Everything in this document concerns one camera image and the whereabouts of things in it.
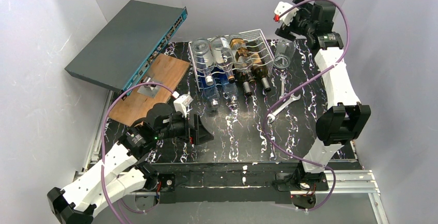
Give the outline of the clear bottle green label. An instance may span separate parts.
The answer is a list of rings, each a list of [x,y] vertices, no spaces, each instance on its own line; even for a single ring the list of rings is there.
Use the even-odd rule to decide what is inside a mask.
[[[297,48],[296,41],[289,41],[285,39],[279,39],[276,44],[276,51],[273,61],[273,66],[276,69],[288,69],[291,65]]]

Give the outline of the clear bottle blue label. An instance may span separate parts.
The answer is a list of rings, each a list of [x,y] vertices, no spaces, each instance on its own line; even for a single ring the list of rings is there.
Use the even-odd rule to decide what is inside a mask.
[[[210,45],[216,65],[225,72],[228,81],[234,83],[236,79],[232,72],[233,55],[228,40],[223,36],[217,36],[211,40]]]

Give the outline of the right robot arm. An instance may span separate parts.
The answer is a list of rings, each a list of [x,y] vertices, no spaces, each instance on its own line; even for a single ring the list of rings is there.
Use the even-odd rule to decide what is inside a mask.
[[[334,32],[334,15],[338,6],[329,0],[293,0],[279,2],[274,20],[281,23],[276,34],[288,40],[297,35],[307,39],[316,50],[315,62],[320,69],[327,110],[316,122],[317,138],[294,172],[278,173],[273,185],[278,191],[327,190],[324,170],[335,153],[358,138],[371,115],[351,85],[344,56],[349,39]]]

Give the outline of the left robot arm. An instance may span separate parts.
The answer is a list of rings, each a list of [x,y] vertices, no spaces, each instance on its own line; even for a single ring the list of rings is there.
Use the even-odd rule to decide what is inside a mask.
[[[142,189],[156,171],[141,159],[164,139],[181,138],[199,145],[214,136],[200,115],[188,118],[166,103],[155,104],[145,117],[136,120],[91,169],[69,185],[52,188],[48,202],[60,223],[92,223],[109,205]]]

